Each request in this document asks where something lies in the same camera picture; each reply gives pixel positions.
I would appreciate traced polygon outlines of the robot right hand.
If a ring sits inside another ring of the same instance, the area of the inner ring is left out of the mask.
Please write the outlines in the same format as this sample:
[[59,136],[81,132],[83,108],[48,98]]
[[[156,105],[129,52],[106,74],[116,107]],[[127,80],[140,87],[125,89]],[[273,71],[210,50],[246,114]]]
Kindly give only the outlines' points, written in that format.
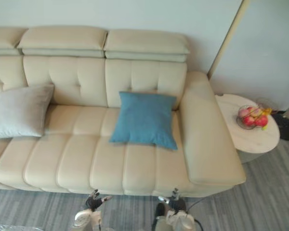
[[176,213],[187,211],[185,200],[181,197],[178,188],[173,189],[171,197],[158,196],[158,200],[167,204]]

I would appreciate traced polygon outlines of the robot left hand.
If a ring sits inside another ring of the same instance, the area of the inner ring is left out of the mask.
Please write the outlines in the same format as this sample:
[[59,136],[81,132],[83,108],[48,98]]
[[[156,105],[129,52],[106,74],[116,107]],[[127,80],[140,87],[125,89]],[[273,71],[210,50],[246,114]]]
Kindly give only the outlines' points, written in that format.
[[98,209],[103,203],[111,200],[113,196],[108,195],[102,198],[99,198],[99,191],[98,189],[94,189],[93,192],[88,196],[86,202],[85,202],[85,209],[89,209],[92,212],[94,212],[96,209]]

